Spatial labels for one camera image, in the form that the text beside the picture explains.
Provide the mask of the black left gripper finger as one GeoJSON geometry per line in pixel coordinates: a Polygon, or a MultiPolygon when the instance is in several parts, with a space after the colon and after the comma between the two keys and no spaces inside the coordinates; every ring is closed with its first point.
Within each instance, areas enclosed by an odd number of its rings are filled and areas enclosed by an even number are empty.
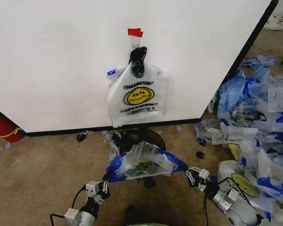
{"type": "Polygon", "coordinates": [[[109,191],[99,191],[95,196],[94,196],[94,201],[98,204],[101,205],[103,201],[107,198],[110,197],[110,192],[109,191]]]}
{"type": "Polygon", "coordinates": [[[109,179],[110,179],[110,175],[109,174],[105,174],[103,179],[102,179],[102,191],[105,194],[109,193],[109,179]]]}

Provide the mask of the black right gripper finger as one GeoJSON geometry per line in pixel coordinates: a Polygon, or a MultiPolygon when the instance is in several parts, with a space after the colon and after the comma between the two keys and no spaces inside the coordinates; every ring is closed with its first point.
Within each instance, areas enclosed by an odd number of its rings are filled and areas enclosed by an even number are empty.
{"type": "Polygon", "coordinates": [[[192,175],[190,174],[187,174],[186,175],[186,178],[187,178],[187,181],[188,181],[188,184],[189,184],[189,187],[195,187],[195,179],[192,175]]]}
{"type": "Polygon", "coordinates": [[[198,176],[201,172],[201,169],[193,166],[189,166],[185,171],[186,175],[191,174],[192,176],[198,176]]]}

